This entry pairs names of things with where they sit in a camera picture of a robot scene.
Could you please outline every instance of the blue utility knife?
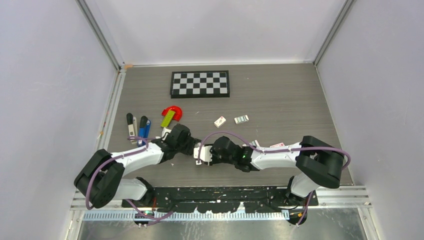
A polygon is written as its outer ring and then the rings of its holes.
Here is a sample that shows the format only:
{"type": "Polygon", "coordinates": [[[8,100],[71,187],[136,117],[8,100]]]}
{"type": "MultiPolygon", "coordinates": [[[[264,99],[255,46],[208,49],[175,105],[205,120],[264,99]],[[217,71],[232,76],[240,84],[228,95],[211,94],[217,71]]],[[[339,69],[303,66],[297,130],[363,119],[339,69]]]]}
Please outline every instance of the blue utility knife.
{"type": "MultiPolygon", "coordinates": [[[[138,131],[138,136],[146,139],[149,136],[150,125],[150,120],[146,116],[142,116],[140,118],[140,129],[138,131]]],[[[138,140],[137,145],[142,147],[145,145],[145,143],[142,140],[138,140]]]]}

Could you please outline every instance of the yellow-green block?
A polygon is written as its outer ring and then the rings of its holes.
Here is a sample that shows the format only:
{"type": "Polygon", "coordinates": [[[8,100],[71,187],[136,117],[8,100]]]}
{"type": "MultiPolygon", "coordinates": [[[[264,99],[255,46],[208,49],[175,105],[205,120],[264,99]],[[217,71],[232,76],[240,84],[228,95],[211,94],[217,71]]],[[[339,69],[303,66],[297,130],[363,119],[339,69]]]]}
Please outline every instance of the yellow-green block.
{"type": "Polygon", "coordinates": [[[169,110],[168,113],[165,115],[165,117],[163,118],[162,123],[160,124],[160,126],[162,128],[166,128],[170,125],[172,118],[174,117],[175,112],[172,110],[169,110]]]}

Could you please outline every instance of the checkerboard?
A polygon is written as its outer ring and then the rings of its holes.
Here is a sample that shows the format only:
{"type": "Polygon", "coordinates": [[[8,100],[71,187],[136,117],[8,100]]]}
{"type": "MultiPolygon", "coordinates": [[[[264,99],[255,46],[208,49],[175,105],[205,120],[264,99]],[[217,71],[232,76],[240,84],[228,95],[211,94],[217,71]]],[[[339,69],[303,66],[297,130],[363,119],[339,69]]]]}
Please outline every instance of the checkerboard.
{"type": "Polygon", "coordinates": [[[230,78],[228,71],[175,71],[172,73],[172,99],[228,98],[230,78]]]}

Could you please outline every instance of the white wall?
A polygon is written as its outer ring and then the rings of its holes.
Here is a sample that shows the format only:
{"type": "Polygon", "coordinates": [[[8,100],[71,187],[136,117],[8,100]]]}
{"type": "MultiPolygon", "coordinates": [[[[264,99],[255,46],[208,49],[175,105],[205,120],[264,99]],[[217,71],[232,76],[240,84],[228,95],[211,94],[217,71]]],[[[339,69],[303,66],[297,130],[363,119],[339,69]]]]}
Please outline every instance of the white wall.
{"type": "Polygon", "coordinates": [[[318,69],[387,239],[423,239],[424,2],[357,1],[318,69]]]}
{"type": "Polygon", "coordinates": [[[312,62],[345,0],[89,0],[127,64],[312,62]]]}
{"type": "Polygon", "coordinates": [[[58,240],[116,71],[74,0],[6,0],[0,73],[0,239],[58,240]]]}

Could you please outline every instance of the gray wooden tabletop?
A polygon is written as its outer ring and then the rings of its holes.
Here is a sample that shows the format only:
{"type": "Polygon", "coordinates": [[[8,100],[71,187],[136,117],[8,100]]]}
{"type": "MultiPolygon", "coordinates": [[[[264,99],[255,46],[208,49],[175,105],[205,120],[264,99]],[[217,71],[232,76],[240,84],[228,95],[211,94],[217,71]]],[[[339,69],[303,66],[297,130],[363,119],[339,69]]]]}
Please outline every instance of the gray wooden tabletop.
{"type": "MultiPolygon", "coordinates": [[[[190,128],[191,135],[203,139],[216,131],[231,131],[260,146],[277,143],[290,145],[305,135],[314,136],[340,147],[336,130],[317,73],[312,64],[210,65],[129,68],[108,145],[109,152],[132,148],[128,140],[126,114],[147,116],[151,120],[149,137],[160,136],[162,111],[169,106],[181,107],[179,121],[190,128]],[[229,70],[229,98],[170,98],[171,73],[178,71],[229,70]],[[234,118],[248,115],[249,121],[235,124],[234,118]],[[224,116],[226,123],[214,125],[224,116]]],[[[211,137],[213,143],[221,134],[211,137]]],[[[235,143],[241,142],[230,137],[235,143]]],[[[300,171],[295,168],[269,168],[241,172],[233,165],[195,165],[192,156],[177,154],[174,159],[130,173],[142,177],[155,187],[187,186],[270,186],[287,185],[300,171]]],[[[347,170],[342,184],[352,184],[347,170]]]]}

